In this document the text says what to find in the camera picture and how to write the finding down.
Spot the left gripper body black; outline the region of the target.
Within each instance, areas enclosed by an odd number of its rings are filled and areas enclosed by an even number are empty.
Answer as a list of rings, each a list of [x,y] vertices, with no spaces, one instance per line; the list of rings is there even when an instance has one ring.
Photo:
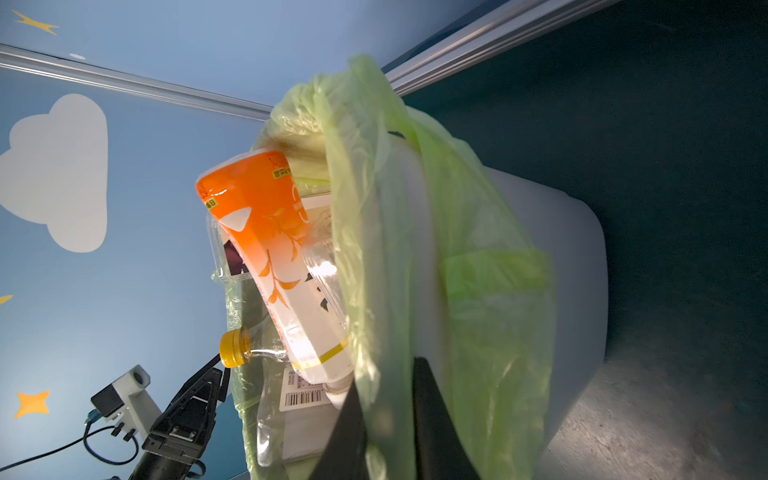
[[[215,428],[216,410],[226,399],[230,370],[215,356],[174,396],[149,429],[132,479],[202,479],[202,456]]]

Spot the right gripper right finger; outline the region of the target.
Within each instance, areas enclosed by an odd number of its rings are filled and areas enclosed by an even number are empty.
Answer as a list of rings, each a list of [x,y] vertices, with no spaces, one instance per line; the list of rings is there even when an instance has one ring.
[[[479,479],[426,358],[414,360],[413,407],[418,479]]]

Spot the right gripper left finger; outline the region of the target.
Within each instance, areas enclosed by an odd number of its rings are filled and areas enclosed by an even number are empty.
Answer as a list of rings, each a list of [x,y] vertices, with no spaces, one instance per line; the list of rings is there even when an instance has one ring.
[[[353,383],[328,444],[310,480],[368,480],[367,434],[362,407]]]

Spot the orange label white bottle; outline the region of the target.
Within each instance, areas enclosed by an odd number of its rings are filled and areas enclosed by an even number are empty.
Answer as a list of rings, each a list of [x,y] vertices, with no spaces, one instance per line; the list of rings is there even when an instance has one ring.
[[[196,191],[251,274],[292,367],[328,392],[347,391],[347,334],[304,263],[311,224],[286,157],[236,156],[203,173]]]

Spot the clear bottle red green label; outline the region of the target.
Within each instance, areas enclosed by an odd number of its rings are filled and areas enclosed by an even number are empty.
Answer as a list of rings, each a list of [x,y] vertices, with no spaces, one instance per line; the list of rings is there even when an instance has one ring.
[[[267,363],[256,414],[257,464],[272,468],[320,456],[339,413],[324,385],[287,363]]]

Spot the cola bottle red label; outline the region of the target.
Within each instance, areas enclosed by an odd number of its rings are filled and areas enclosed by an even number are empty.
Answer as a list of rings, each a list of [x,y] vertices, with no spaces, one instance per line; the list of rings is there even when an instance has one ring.
[[[280,339],[270,340],[260,326],[239,328],[225,333],[219,343],[219,358],[229,369],[241,367],[252,360],[266,358],[287,363],[289,355]]]

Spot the grape juice bottle purple label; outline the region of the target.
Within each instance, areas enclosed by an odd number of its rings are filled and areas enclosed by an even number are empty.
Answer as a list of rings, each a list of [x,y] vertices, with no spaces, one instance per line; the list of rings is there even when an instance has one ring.
[[[252,276],[227,232],[211,215],[206,218],[206,228],[214,259],[213,280],[221,284],[251,280]]]

